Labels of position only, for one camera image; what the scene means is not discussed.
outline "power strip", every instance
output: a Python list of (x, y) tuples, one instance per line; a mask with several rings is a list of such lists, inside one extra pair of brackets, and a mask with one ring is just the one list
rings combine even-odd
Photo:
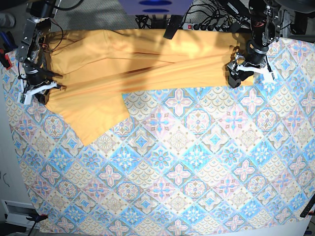
[(221, 29), (219, 29), (219, 27), (220, 25), (216, 25), (215, 27), (213, 27), (213, 26), (207, 26), (206, 24), (200, 25), (198, 23), (184, 23), (183, 24), (183, 30), (224, 31), (227, 29), (226, 26), (223, 26)]
[(305, 218), (309, 214), (310, 210), (312, 209), (314, 205), (315, 205), (315, 194), (310, 200), (310, 202), (307, 204), (307, 206), (304, 208), (304, 210), (302, 211), (300, 217)]

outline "cloth fold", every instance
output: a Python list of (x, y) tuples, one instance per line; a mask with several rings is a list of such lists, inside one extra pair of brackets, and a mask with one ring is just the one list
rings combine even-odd
[[(226, 86), (226, 64), (245, 50), (249, 35), (162, 29), (68, 31), (47, 54), (64, 90), (52, 89), (46, 107), (61, 114), (84, 145), (129, 117), (122, 94), (140, 90)], [(50, 48), (59, 32), (47, 37)], [(252, 85), (252, 77), (242, 83)]]

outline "white wall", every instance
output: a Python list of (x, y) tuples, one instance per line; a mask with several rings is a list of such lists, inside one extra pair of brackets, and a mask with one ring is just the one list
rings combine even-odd
[[(11, 138), (2, 81), (0, 82), (0, 171), (0, 199), (31, 203), (22, 180), (20, 167), (13, 146), (13, 140)], [(10, 187), (8, 187), (3, 181), (3, 175), (5, 173), (5, 181), (10, 185)], [(3, 220), (4, 209), (2, 204), (0, 204), (0, 221)]]

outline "black cable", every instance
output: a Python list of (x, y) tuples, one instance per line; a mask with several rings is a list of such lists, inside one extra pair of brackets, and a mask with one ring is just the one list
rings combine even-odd
[(290, 26), (291, 24), (292, 24), (292, 20), (291, 20), (291, 22), (289, 24), (287, 24), (286, 26), (282, 27), (280, 30), (285, 29), (286, 27)]
[(53, 22), (53, 21), (51, 21), (51, 23), (53, 23), (55, 26), (58, 26), (61, 29), (61, 35), (62, 36), (61, 36), (60, 42), (57, 44), (57, 46), (54, 47), (52, 50), (47, 51), (47, 53), (53, 52), (61, 44), (61, 42), (63, 40), (63, 29), (62, 29), (62, 27), (60, 25), (58, 25), (57, 23)]
[(36, 225), (36, 224), (37, 224), (37, 222), (34, 222), (34, 224), (33, 224), (32, 228), (31, 228), (31, 230), (29, 231), (28, 236), (30, 236), (30, 235), (31, 235), (31, 233), (32, 233), (32, 231), (33, 231), (33, 229), (34, 229), (34, 227), (35, 227), (35, 225)]
[(310, 223), (312, 223), (315, 226), (315, 223), (313, 221), (310, 221)]
[(287, 10), (285, 9), (285, 10), (283, 10), (283, 14), (282, 14), (282, 22), (281, 22), (281, 26), (282, 26), (282, 24), (284, 23), (284, 13), (286, 12)]
[(45, 0), (45, 2), (50, 5), (50, 6), (53, 6), (55, 9), (58, 9), (60, 11), (70, 11), (70, 10), (73, 10), (75, 8), (77, 8), (78, 6), (80, 6), (82, 3), (83, 3), (84, 0), (79, 0), (77, 4), (75, 4), (74, 6), (72, 7), (59, 7), (59, 6), (55, 6), (53, 4), (51, 4), (48, 0)]
[(6, 185), (8, 185), (8, 186), (10, 187), (10, 185), (5, 182), (5, 179), (4, 179), (5, 175), (6, 175), (6, 173), (5, 173), (5, 174), (3, 175), (3, 177), (2, 177), (2, 178), (3, 178), (3, 181), (4, 181), (4, 183), (5, 183)]
[(182, 23), (181, 26), (183, 26), (183, 24), (186, 22), (186, 18), (187, 18), (187, 16), (188, 16), (189, 14), (192, 14), (192, 13), (195, 13), (195, 12), (203, 12), (203, 13), (206, 14), (207, 16), (210, 16), (208, 13), (205, 13), (205, 12), (202, 11), (202, 10), (196, 10), (196, 11), (190, 12), (190, 9), (192, 9), (194, 6), (213, 7), (213, 6), (209, 5), (209, 4), (194, 4), (194, 5), (191, 5), (191, 6), (188, 8), (188, 10), (187, 10), (187, 12), (186, 12), (186, 14), (185, 14), (185, 17), (184, 17), (184, 20), (183, 20), (183, 23)]
[(19, 61), (18, 61), (18, 72), (19, 72), (19, 77), (22, 78), (21, 73), (20, 73), (20, 62)]
[(145, 27), (151, 28), (151, 25), (149, 25), (147, 22), (149, 20), (149, 16), (147, 15), (136, 15), (136, 23), (138, 25), (139, 29), (144, 29)]

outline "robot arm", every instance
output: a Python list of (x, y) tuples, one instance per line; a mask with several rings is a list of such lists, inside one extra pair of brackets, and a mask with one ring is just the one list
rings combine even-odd
[(40, 103), (46, 104), (49, 99), (49, 89), (61, 88), (53, 81), (57, 74), (45, 70), (45, 58), (41, 43), (51, 29), (51, 20), (56, 0), (34, 2), (30, 9), (31, 17), (25, 24), (23, 39), (20, 43), (16, 59), (22, 64), (25, 77), (19, 76), (23, 91), (18, 95), (18, 101), (29, 105), (32, 96)]
[[(43, 43), (45, 35), (50, 31), (51, 18), (54, 17), (53, 10), (57, 0), (10, 0), (0, 5), (0, 10), (17, 6), (23, 3), (32, 2), (30, 14), (27, 19), (23, 40), (17, 50), (17, 60), (23, 65), (25, 77), (19, 76), (22, 80), (23, 91), (19, 94), (18, 100), (24, 104), (30, 104), (32, 96), (35, 95), (39, 102), (46, 104), (49, 99), (49, 89), (61, 88), (53, 81), (52, 77), (57, 74), (44, 69), (43, 50), (40, 46)], [(124, 2), (133, 4), (130, 0), (120, 0), (122, 6)], [(313, 0), (250, 0), (249, 11), (239, 0), (219, 0), (219, 3), (233, 13), (244, 15), (251, 20), (252, 39), (247, 43), (245, 55), (238, 53), (235, 60), (227, 65), (230, 72), (228, 83), (232, 88), (238, 87), (242, 81), (254, 72), (269, 73), (274, 78), (271, 68), (268, 64), (266, 54), (269, 45), (278, 41), (280, 29), (282, 27), (283, 16), (280, 13), (280, 5), (289, 4), (293, 9), (299, 9), (301, 12), (315, 11), (315, 1)], [(174, 12), (179, 12), (175, 5), (171, 5)], [(181, 24), (183, 17), (181, 15), (172, 15), (168, 27), (165, 31), (165, 38), (171, 39)], [(243, 63), (238, 63), (238, 59), (243, 59)]]
[[(246, 54), (237, 53), (235, 60), (227, 65), (230, 72), (228, 83), (232, 88), (238, 87), (242, 81), (254, 72), (269, 74), (273, 79), (273, 74), (266, 54), (269, 45), (278, 41), (282, 25), (282, 14), (280, 5), (274, 1), (250, 0), (249, 11), (251, 17), (252, 39), (247, 42)], [(243, 59), (243, 63), (238, 63), (238, 59)]]

